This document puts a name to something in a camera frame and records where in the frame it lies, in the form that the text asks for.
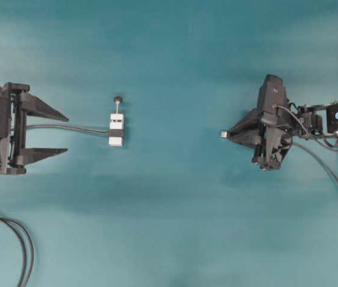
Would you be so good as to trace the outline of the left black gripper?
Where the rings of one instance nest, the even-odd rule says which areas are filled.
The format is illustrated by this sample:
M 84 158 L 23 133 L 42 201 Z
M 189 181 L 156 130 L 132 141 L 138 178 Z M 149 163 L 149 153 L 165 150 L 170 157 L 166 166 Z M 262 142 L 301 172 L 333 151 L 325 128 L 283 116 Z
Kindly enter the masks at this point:
M 28 85 L 16 83 L 6 83 L 2 88 L 7 100 L 7 117 L 5 137 L 0 139 L 0 175 L 23 175 L 26 164 L 68 151 L 67 148 L 25 148 L 27 115 L 69 121 L 65 115 L 28 93 L 29 90 Z

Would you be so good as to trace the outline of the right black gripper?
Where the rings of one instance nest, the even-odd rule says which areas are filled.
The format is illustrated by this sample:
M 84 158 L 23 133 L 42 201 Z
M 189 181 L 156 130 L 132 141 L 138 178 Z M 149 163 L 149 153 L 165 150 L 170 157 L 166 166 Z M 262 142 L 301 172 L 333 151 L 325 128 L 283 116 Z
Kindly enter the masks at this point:
M 254 147 L 252 162 L 262 171 L 278 170 L 293 143 L 288 120 L 265 124 L 256 108 L 239 120 L 228 132 L 229 140 L 243 146 Z

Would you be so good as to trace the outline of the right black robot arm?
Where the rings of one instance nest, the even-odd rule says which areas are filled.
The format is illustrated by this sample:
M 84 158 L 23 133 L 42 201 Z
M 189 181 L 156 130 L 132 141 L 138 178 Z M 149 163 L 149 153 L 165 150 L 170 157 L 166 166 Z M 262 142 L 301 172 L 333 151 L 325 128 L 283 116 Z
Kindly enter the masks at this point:
M 327 141 L 338 138 L 338 102 L 298 106 L 296 112 L 291 111 L 289 103 L 271 102 L 263 111 L 254 108 L 221 136 L 252 148 L 251 161 L 262 170 L 278 170 L 295 136 L 338 152 L 338 147 Z

